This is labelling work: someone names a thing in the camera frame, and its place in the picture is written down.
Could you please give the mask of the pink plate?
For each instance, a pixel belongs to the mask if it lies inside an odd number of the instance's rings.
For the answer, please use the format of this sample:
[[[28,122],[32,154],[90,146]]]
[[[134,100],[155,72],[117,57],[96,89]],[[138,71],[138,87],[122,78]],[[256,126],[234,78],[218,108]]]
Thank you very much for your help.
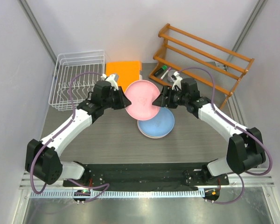
[[[125,96],[131,101],[126,112],[136,120],[149,120],[157,115],[160,108],[152,105],[160,94],[158,87],[147,80],[138,80],[131,83]]]

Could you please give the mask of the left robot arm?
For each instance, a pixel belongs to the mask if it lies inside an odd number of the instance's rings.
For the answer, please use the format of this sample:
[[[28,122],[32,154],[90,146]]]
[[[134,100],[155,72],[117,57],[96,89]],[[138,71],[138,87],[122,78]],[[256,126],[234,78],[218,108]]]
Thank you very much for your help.
[[[42,140],[32,139],[27,145],[25,170],[47,185],[59,179],[73,179],[79,186],[89,183],[90,172],[80,162],[62,162],[65,148],[86,128],[104,114],[108,108],[124,109],[131,105],[118,86],[116,75],[98,81],[90,99],[82,101],[62,125]]]

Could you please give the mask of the purple plate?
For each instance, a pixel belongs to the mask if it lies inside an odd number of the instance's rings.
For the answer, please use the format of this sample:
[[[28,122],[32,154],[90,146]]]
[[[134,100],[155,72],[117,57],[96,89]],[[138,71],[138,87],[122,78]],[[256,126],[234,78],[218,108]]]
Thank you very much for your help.
[[[162,138],[166,137],[166,135],[164,135],[164,136],[146,136],[146,135],[145,135],[145,137],[147,137],[147,138],[149,138],[149,139],[157,140],[157,139],[162,139]]]

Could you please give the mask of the blue plate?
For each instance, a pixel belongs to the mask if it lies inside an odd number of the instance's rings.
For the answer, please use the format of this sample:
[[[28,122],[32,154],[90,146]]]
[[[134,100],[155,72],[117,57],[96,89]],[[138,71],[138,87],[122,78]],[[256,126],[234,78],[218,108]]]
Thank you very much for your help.
[[[174,128],[175,117],[168,108],[161,108],[158,114],[152,119],[137,121],[140,132],[152,139],[163,138]]]

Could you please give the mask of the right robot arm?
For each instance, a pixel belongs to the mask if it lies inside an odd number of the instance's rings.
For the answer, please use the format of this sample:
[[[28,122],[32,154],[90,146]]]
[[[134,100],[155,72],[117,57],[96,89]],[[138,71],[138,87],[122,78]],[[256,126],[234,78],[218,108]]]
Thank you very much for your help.
[[[164,86],[152,104],[171,109],[185,106],[189,113],[210,125],[227,141],[226,156],[202,166],[204,183],[213,184],[218,176],[231,172],[239,175],[266,161],[260,130],[236,123],[212,105],[210,99],[201,97],[195,79],[181,79],[173,87]]]

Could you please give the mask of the yellow plate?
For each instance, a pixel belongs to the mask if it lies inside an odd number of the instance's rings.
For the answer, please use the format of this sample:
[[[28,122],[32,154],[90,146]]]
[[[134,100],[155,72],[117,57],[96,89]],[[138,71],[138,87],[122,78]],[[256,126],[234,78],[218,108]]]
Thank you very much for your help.
[[[163,121],[138,121],[139,131],[145,136],[164,136],[168,135],[174,128],[174,122]]]

